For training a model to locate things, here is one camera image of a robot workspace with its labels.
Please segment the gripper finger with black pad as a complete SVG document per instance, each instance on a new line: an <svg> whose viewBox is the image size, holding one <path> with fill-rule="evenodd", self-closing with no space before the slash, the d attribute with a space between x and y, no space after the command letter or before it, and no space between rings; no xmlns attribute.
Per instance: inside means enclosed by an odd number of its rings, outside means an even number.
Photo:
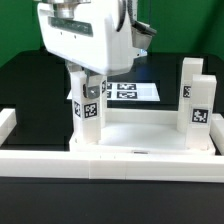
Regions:
<svg viewBox="0 0 224 224"><path fill-rule="evenodd" d="M71 77L75 77L75 76L79 77L82 72L82 67L80 65L70 61L66 62L66 68Z"/></svg>
<svg viewBox="0 0 224 224"><path fill-rule="evenodd" d="M102 93L102 82L105 76L91 70L85 70L84 73L86 75L83 88L84 96L88 99L99 98Z"/></svg>

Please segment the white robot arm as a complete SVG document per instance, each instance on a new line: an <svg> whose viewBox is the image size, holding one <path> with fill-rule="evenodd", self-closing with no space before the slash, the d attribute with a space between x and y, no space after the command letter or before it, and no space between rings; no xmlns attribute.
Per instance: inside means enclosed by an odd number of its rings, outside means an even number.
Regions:
<svg viewBox="0 0 224 224"><path fill-rule="evenodd" d="M129 72L157 34L134 18L132 0L39 0L37 15L48 52L84 69L89 99L100 95L95 75Z"/></svg>

